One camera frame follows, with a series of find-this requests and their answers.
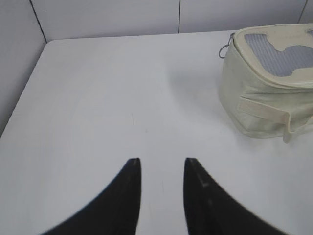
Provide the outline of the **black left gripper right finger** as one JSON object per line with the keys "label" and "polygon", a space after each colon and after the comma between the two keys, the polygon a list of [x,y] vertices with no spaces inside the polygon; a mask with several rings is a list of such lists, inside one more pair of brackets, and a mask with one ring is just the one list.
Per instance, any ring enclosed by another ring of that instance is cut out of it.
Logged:
{"label": "black left gripper right finger", "polygon": [[195,158],[186,158],[183,203],[190,235],[278,235],[219,186]]}

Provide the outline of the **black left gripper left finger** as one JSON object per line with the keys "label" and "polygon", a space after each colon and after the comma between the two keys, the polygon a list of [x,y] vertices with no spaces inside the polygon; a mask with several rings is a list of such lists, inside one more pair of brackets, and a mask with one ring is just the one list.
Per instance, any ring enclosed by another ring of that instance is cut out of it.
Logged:
{"label": "black left gripper left finger", "polygon": [[141,161],[128,159],[110,184],[45,235],[134,235],[141,203]]}

